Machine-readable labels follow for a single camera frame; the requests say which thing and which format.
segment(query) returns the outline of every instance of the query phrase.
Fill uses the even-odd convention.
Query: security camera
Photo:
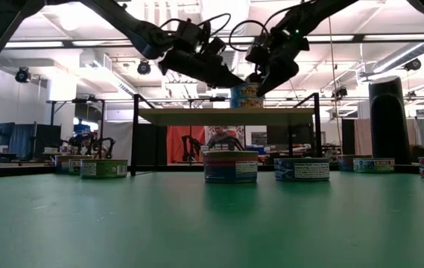
[[[18,83],[30,83],[31,74],[28,71],[28,67],[20,67],[16,73],[15,80]]]
[[[406,70],[406,71],[410,71],[410,70],[416,71],[416,70],[420,69],[420,67],[422,67],[422,63],[420,62],[420,60],[414,59],[414,60],[411,60],[410,62],[408,62],[404,65],[404,70]]]
[[[137,72],[141,75],[146,75],[151,73],[151,65],[148,60],[140,60],[139,66],[137,67]]]

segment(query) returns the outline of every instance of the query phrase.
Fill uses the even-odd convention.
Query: desk
[[[424,179],[0,178],[0,267],[424,267]]]

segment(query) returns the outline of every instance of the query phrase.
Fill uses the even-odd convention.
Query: blue can label
[[[275,161],[275,179],[313,181],[329,178],[329,163],[295,163]]]

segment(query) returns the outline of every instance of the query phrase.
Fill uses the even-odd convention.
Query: green can label
[[[354,160],[354,171],[364,173],[393,172],[394,160]]]
[[[80,174],[83,178],[122,178],[127,175],[127,162],[113,160],[83,161]]]

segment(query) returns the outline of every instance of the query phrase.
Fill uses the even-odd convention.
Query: white can label
[[[237,161],[235,162],[235,173],[236,175],[242,175],[244,173],[256,173],[258,172],[257,161]]]
[[[119,176],[127,175],[127,166],[118,166],[117,175]]]
[[[96,175],[96,164],[95,163],[84,163],[83,170],[81,171],[83,176],[95,176]]]
[[[297,179],[329,178],[329,163],[294,163]]]

